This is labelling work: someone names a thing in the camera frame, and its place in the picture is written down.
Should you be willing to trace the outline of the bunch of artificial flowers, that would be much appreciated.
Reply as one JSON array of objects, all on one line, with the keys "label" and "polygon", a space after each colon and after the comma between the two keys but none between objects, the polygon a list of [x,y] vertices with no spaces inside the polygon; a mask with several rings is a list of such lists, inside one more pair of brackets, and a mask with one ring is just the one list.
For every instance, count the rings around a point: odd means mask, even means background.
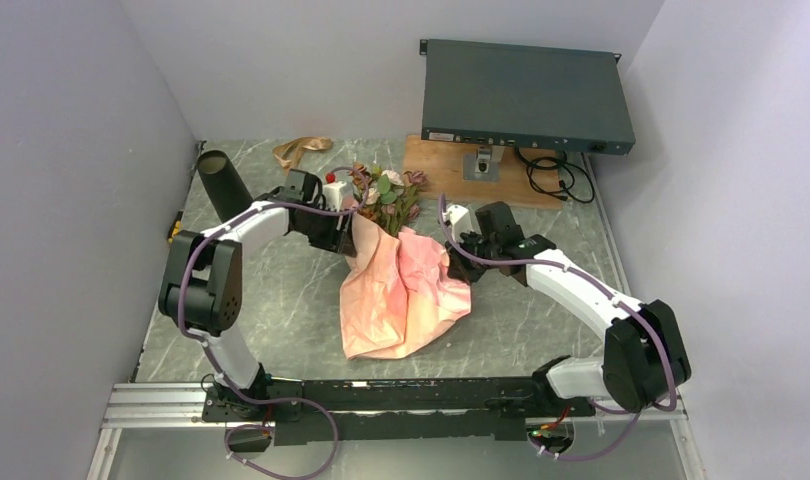
[{"label": "bunch of artificial flowers", "polygon": [[355,163],[353,168],[360,173],[350,173],[353,185],[357,188],[354,198],[360,202],[367,195],[359,214],[376,223],[387,234],[397,237],[403,227],[413,222],[419,215],[419,197],[429,184],[427,174],[422,170],[383,170],[379,166],[368,168]]}]

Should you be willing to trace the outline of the dark grey network switch box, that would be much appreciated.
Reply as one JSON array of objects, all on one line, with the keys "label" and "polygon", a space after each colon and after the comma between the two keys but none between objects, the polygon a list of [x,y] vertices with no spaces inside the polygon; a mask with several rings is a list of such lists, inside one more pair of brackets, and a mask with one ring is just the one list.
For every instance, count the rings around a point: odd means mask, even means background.
[{"label": "dark grey network switch box", "polygon": [[607,51],[423,39],[425,140],[625,155],[636,143]]}]

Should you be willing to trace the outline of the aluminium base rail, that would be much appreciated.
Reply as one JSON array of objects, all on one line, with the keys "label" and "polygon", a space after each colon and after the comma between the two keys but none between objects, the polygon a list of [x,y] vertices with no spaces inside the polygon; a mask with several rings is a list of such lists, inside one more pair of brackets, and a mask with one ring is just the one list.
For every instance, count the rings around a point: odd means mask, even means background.
[{"label": "aluminium base rail", "polygon": [[[107,479],[111,458],[124,429],[228,429],[236,422],[205,421],[206,394],[198,383],[118,383],[113,386],[100,426],[100,439],[87,475]],[[675,438],[677,452],[688,479],[705,479],[707,472],[699,455],[687,410],[682,402],[672,412],[648,409],[641,419],[666,422]]]}]

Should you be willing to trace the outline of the metal stand bracket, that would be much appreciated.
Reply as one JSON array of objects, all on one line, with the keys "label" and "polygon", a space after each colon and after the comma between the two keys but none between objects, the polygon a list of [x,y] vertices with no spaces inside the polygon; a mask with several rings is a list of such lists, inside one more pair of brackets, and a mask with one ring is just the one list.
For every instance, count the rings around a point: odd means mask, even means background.
[{"label": "metal stand bracket", "polygon": [[467,181],[498,182],[504,146],[479,146],[463,156],[463,179]]}]

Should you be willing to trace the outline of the black cylindrical vase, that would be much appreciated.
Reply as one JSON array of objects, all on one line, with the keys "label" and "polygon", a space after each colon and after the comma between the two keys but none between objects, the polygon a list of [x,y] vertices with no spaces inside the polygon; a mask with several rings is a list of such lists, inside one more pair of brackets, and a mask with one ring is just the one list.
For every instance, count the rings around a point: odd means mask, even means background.
[{"label": "black cylindrical vase", "polygon": [[225,152],[201,153],[195,168],[221,222],[231,220],[252,204],[251,193]]}]

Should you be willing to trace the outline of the brown ribbon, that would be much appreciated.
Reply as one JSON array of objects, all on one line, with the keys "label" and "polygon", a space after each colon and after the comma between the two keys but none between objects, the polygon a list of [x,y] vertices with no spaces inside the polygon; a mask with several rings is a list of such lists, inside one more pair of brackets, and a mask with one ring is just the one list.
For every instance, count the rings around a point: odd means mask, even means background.
[{"label": "brown ribbon", "polygon": [[296,169],[307,152],[325,152],[333,147],[328,137],[305,136],[272,149],[272,155],[284,170]]}]

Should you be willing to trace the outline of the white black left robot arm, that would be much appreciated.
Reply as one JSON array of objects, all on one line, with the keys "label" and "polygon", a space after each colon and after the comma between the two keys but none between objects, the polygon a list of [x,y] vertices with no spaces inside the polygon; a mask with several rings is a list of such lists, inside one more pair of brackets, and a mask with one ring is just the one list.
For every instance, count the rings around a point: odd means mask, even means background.
[{"label": "white black left robot arm", "polygon": [[230,390],[229,407],[245,420],[268,406],[271,378],[251,353],[237,323],[245,258],[290,233],[316,249],[355,256],[351,224],[364,203],[354,184],[292,170],[285,183],[202,232],[182,230],[171,245],[158,310],[196,342],[214,379]]}]

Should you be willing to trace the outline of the black mounting base plate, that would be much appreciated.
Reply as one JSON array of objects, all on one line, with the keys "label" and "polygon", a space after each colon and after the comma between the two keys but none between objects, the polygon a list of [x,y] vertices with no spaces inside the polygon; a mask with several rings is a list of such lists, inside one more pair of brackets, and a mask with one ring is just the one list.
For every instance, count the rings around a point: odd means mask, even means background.
[{"label": "black mounting base plate", "polygon": [[561,399],[526,376],[382,379],[274,379],[253,405],[224,386],[207,388],[206,423],[266,423],[278,446],[309,442],[490,437],[520,441],[536,421],[591,417],[593,407]]}]

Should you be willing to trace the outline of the wooden board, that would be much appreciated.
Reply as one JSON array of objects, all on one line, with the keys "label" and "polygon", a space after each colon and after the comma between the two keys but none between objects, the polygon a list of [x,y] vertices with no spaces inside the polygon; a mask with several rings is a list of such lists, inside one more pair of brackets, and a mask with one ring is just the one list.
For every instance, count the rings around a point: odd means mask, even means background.
[{"label": "wooden board", "polygon": [[488,204],[503,201],[513,207],[560,210],[563,202],[536,192],[535,182],[549,192],[559,189],[559,175],[545,162],[541,170],[527,173],[513,148],[505,148],[500,162],[498,182],[467,181],[463,179],[463,156],[477,147],[470,144],[436,142],[410,135],[406,140],[403,168],[422,170],[429,180],[425,196],[436,199],[445,194],[450,203]]}]

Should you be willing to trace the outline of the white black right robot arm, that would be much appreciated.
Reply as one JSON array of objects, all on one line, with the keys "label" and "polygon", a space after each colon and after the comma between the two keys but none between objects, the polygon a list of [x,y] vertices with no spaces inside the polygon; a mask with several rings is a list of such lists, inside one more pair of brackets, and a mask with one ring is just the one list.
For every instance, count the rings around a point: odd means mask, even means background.
[{"label": "white black right robot arm", "polygon": [[498,270],[580,319],[599,338],[600,356],[556,357],[532,374],[532,401],[555,415],[574,401],[609,400],[615,413],[672,411],[692,372],[673,309],[620,292],[574,263],[555,243],[527,236],[510,207],[494,202],[471,211],[438,201],[449,275],[465,283]]}]

